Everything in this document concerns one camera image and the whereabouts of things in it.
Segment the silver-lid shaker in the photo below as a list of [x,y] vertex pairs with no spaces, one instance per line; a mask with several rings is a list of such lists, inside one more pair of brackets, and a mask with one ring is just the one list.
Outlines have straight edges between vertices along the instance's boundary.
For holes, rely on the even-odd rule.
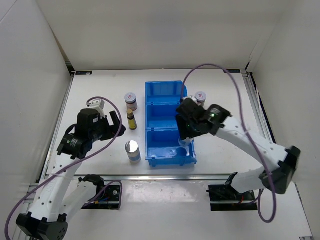
[[179,139],[178,139],[178,144],[181,146],[181,147],[183,147],[183,148],[185,148],[185,147],[188,147],[189,145],[187,145],[187,143],[186,143],[186,139],[182,139],[181,137],[179,137]]
[[141,161],[139,145],[136,141],[130,140],[125,144],[125,151],[131,163],[137,164]]

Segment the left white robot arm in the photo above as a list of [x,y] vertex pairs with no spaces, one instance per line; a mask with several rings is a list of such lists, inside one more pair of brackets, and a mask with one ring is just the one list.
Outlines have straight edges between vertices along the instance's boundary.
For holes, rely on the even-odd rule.
[[113,143],[122,136],[126,128],[118,109],[110,113],[113,124],[109,124],[103,110],[84,108],[77,115],[77,122],[65,132],[57,154],[69,158],[55,161],[50,177],[38,185],[41,193],[27,213],[21,213],[16,225],[36,240],[62,240],[67,233],[69,221],[84,207],[105,198],[106,189],[102,177],[88,174],[79,178],[79,186],[70,196],[67,190],[81,164],[97,141]]

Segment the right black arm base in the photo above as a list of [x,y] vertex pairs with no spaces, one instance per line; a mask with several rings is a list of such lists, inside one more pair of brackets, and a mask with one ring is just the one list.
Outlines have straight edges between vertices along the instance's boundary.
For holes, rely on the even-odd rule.
[[206,192],[209,195],[210,210],[212,212],[257,211],[253,191],[245,193],[227,192],[223,184],[209,185]]

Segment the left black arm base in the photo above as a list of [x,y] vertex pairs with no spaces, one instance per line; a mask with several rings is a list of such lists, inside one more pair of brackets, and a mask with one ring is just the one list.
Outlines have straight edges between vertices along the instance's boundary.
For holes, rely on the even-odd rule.
[[120,210],[122,204],[123,184],[119,180],[111,181],[104,187],[99,187],[97,193],[103,192],[90,203],[86,203],[83,210]]

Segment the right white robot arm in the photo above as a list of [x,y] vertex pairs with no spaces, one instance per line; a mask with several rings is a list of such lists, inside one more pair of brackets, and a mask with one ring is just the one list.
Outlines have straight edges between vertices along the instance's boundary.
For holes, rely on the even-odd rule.
[[262,165],[255,170],[231,174],[224,185],[227,198],[236,200],[245,192],[259,189],[268,189],[278,195],[286,193],[297,170],[301,154],[299,148],[286,148],[244,130],[228,110],[217,104],[204,109],[187,97],[181,100],[176,112],[178,131],[183,141],[210,134],[233,144]]

